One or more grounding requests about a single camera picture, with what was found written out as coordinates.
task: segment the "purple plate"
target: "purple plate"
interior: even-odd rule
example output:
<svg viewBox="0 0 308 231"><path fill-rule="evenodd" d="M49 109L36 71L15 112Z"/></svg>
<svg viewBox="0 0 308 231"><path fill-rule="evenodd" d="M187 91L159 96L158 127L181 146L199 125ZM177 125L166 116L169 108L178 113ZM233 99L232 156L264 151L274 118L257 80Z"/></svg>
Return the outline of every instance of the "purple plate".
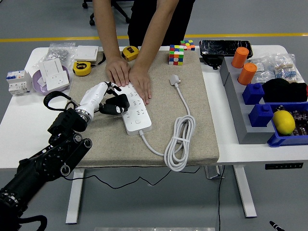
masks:
<svg viewBox="0 0 308 231"><path fill-rule="evenodd" d="M68 70L65 66L62 66L62 69L64 71L66 71L66 74L67 74L67 78L68 78L68 81L69 81L69 74L68 74ZM42 77L42 74L40 72L40 70L38 70L36 73L34 73L33 77L32 77L32 82L33 82L33 87L34 87L34 90L37 91L38 93L41 93L43 95L47 95L48 93L52 92L52 91L55 91L55 90L47 90L47 85L45 85L44 87L42 87L40 84L38 84L38 80ZM60 88L60 89L57 89L58 91L63 91L67 88L68 86L66 87L63 87L63 88Z"/></svg>

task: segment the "person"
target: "person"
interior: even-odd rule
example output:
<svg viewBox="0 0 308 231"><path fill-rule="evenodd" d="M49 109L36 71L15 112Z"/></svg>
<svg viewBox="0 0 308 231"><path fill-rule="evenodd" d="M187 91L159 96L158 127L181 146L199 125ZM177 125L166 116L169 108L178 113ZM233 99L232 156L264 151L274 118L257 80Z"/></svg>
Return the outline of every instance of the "person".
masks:
<svg viewBox="0 0 308 231"><path fill-rule="evenodd" d="M148 70L160 46L179 45L184 39L194 1L134 1L128 37L131 46L141 46L141 49L130 68L119 51L111 1L93 0L96 27L107 60L108 79L122 87L130 81L144 104L149 104L152 90Z"/></svg>

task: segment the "cable tie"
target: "cable tie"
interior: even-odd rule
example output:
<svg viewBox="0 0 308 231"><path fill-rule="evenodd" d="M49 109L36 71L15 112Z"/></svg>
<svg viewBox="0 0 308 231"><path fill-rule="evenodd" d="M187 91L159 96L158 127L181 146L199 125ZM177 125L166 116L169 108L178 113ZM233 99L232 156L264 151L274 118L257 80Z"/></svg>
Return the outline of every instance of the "cable tie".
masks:
<svg viewBox="0 0 308 231"><path fill-rule="evenodd" d="M187 140L187 139L183 139L183 138L180 138L180 137L177 137L177 136L174 136L172 137L173 139L176 139L176 140L179 140L179 141L184 141L184 142L187 142L187 143L190 143L191 141L190 140Z"/></svg>

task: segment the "black cable on floor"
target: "black cable on floor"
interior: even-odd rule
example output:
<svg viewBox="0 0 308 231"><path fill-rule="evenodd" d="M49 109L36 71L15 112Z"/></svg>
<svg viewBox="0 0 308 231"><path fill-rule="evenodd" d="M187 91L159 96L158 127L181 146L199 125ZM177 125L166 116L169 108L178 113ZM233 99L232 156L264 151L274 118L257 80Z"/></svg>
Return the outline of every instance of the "black cable on floor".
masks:
<svg viewBox="0 0 308 231"><path fill-rule="evenodd" d="M192 174L194 174L194 173L196 173L199 169L200 169L200 167L198 167L198 169L197 169L196 171L194 171L194 172L181 172L181 173L192 173ZM132 181L132 182L130 182L130 183L124 184L124 185L122 185L122 186L120 186L120 187L113 187L113 186L111 186L110 184L108 184L107 182L102 181L101 179L99 179L98 176L96 176L96 175L91 175L91 176L88 176L88 177L74 178L74 179L69 179L69 178L64 177L64 179L69 180L69 181L73 181L73 180L84 180L84 179L88 179L88 178L91 178L91 177L95 177L95 178L98 179L101 183L104 183L104 184L108 185L108 186L109 186L110 188L112 188L112 189L120 189L120 188L123 188L123 187L125 187L125 186L127 186L127 185L130 185L130 184L133 184L133 183L137 182L139 179L144 180L145 182L149 183L149 184L152 185L152 186L155 186L155 185L157 185L160 181L162 181L166 176L168 176L169 173L170 173L171 171L172 171L172 170L170 170L167 174L165 174L164 177L162 177L162 178L161 178L158 182L156 182L155 184L150 183L148 180L146 180L146 179L144 179L144 178L142 178L142 177L138 177L136 180L134 180L134 181Z"/></svg>
<svg viewBox="0 0 308 231"><path fill-rule="evenodd" d="M225 172L225 166L223 166L223 171L220 177L220 182L219 182L219 187L218 187L218 219L219 219L219 228L218 231L220 231L220 186L221 186L221 181L223 178L223 173Z"/></svg>

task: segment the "blue container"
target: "blue container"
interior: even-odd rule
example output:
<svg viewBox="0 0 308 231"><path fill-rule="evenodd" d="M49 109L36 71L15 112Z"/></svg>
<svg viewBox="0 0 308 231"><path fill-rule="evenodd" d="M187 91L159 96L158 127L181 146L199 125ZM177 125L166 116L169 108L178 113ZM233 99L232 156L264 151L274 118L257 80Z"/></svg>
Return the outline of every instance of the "blue container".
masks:
<svg viewBox="0 0 308 231"><path fill-rule="evenodd" d="M272 111L275 112L275 109L282 105L284 108L293 112L298 111L308 111L308 102L304 103L266 103L269 104L272 108ZM280 147L280 146L291 146L291 145L307 145L308 144L308 135L304 136L280 136L276 130L273 120L271 120L275 129L275 133L268 140L270 147Z"/></svg>

